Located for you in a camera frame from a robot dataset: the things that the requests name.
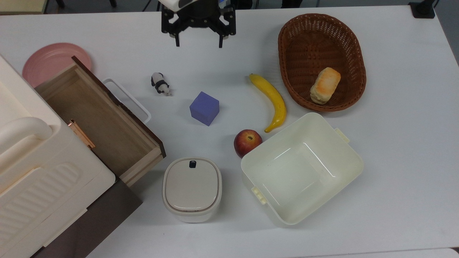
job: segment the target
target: bread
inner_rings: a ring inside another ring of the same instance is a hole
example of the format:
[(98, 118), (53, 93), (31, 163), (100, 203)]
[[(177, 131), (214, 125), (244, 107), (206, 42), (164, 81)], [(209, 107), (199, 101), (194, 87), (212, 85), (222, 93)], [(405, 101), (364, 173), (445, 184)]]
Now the bread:
[(341, 74), (334, 69), (327, 67), (316, 79), (311, 87), (311, 99), (317, 104), (325, 104), (330, 100), (341, 80)]

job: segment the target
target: blue block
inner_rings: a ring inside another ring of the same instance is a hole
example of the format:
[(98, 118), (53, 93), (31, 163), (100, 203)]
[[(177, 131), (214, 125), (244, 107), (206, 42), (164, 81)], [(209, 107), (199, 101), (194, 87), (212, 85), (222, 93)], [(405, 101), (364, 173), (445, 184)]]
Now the blue block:
[(209, 126), (220, 112), (220, 102), (201, 91), (190, 105), (190, 111), (194, 119)]

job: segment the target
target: banana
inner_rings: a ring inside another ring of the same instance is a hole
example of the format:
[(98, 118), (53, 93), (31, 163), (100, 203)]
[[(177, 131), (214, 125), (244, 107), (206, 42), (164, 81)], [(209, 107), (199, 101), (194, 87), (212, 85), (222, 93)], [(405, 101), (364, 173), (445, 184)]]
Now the banana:
[(274, 88), (274, 86), (271, 83), (269, 83), (260, 75), (252, 73), (249, 75), (249, 79), (250, 81), (252, 81), (255, 87), (257, 87), (269, 98), (269, 100), (271, 100), (271, 102), (274, 105), (273, 121), (264, 130), (265, 133), (269, 133), (274, 128), (281, 126), (285, 121), (285, 117), (287, 116), (287, 108), (285, 107), (284, 99), (276, 90), (276, 88)]

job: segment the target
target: red apple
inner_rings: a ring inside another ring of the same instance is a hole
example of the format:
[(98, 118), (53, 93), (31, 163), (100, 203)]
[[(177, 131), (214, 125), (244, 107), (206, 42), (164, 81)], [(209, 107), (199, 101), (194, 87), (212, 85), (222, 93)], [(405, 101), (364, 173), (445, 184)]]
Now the red apple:
[(261, 136), (254, 130), (245, 129), (234, 138), (234, 150), (239, 157), (244, 157), (249, 151), (255, 149), (263, 142)]

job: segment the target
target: open drawer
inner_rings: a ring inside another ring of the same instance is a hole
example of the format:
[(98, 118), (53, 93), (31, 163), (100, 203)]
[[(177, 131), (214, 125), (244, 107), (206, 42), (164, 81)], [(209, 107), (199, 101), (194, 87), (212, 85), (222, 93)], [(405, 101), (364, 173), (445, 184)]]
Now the open drawer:
[(131, 186), (165, 156), (162, 142), (76, 57), (35, 90), (64, 120), (74, 120), (94, 154)]

